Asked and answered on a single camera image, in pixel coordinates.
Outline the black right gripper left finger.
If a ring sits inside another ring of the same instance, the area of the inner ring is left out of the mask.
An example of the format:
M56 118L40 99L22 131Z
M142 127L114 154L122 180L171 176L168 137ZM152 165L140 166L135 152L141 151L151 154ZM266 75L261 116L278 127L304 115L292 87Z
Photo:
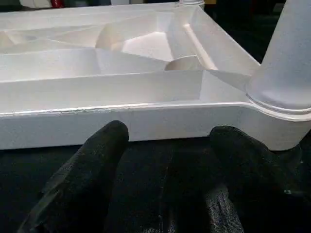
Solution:
M46 182L18 232L101 232L128 142L128 128L118 120L89 137Z

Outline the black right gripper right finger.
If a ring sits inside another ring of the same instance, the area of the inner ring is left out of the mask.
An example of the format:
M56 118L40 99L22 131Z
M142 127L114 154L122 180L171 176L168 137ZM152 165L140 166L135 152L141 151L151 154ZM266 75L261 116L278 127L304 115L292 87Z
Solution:
M230 126L215 127L209 139L245 232L310 232L309 134L286 151L271 151Z

